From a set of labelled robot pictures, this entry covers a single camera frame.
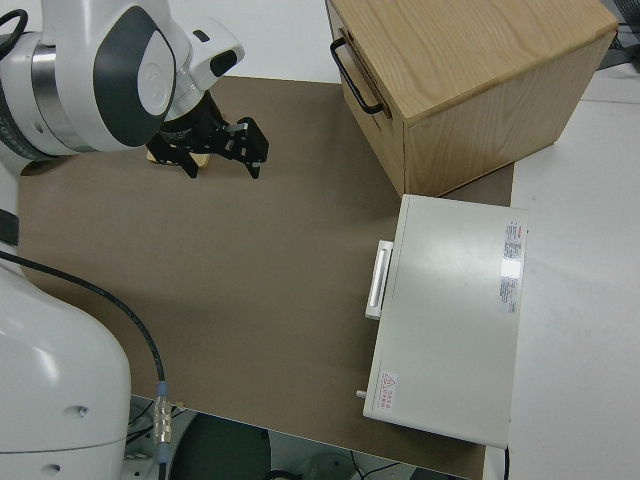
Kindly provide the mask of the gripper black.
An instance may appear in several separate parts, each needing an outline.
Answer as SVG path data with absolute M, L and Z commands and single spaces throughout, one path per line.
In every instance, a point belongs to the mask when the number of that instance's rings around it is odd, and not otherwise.
M 253 118 L 229 123 L 213 98 L 203 97 L 190 112 L 165 122 L 147 149 L 152 163 L 178 165 L 191 179 L 199 172 L 196 156 L 210 154 L 242 163 L 258 179 L 269 142 Z

